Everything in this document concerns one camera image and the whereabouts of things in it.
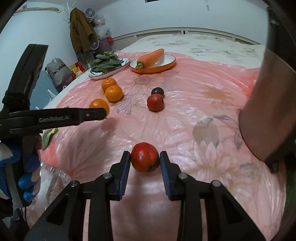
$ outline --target white wall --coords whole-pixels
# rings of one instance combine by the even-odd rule
[[[62,6],[46,3],[26,3],[27,7]],[[60,13],[51,11],[28,11],[13,16],[0,34],[0,109],[2,98],[7,90],[13,71],[28,44],[49,45],[44,60],[46,66],[55,57],[68,66],[77,62],[76,54],[70,40],[69,24],[63,19],[64,10]]]
[[[266,5],[261,0],[120,0],[99,12],[111,27],[112,37],[165,27],[221,30],[265,44]]]

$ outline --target coat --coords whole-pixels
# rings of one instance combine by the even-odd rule
[[[89,20],[77,8],[74,8],[70,13],[70,38],[76,52],[87,52],[91,50],[89,42],[98,40],[96,32]]]

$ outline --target pink bedsheet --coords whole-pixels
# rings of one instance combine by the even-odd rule
[[[120,57],[135,59],[142,54]],[[285,203],[284,166],[272,175],[246,147],[237,122],[238,109],[244,106],[259,68],[170,54],[177,64],[169,71],[139,75],[126,68],[115,74],[124,97],[110,103],[108,118],[59,128],[41,152],[42,161],[83,183],[109,171],[124,150],[131,151],[139,142],[151,143],[197,180],[220,180],[270,240],[279,229]],[[88,107],[94,99],[105,99],[101,82],[88,79],[79,84],[58,107]],[[155,87],[165,91],[165,109],[159,113],[146,106]],[[145,174],[131,166],[123,200],[111,203],[114,240],[176,240],[179,207],[165,195],[160,169]]]

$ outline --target ceiling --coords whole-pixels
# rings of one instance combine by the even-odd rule
[[[120,0],[76,0],[76,3],[74,4],[73,7],[76,7],[80,10],[84,10],[87,7],[92,7],[95,10],[99,10],[109,4],[112,4],[114,2],[117,2]],[[28,0],[27,2],[45,2],[45,3],[53,3],[53,4],[58,4],[58,5],[64,5],[65,7],[67,6],[67,2],[69,6],[75,2],[75,0]]]

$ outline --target leafy green vegetable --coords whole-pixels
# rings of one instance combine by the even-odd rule
[[[103,66],[105,66],[106,64],[105,63],[98,63],[96,64],[96,67],[97,68],[102,68]]]
[[[99,59],[99,58],[97,58],[97,59],[95,59],[94,61],[93,61],[93,63],[94,64],[97,64],[97,63],[99,63],[99,62],[101,62],[101,61],[103,61],[102,59]]]
[[[123,60],[118,59],[118,56],[113,51],[110,51],[104,52],[104,54],[98,54],[91,67],[93,72],[103,72],[105,74],[118,69],[122,66],[121,64],[123,62]]]
[[[47,147],[48,147],[48,144],[50,142],[50,137],[55,134],[57,132],[57,128],[53,128],[53,129],[50,129],[50,130],[47,130],[43,136],[42,136],[42,139],[41,139],[41,143],[42,143],[42,150],[45,150]]]

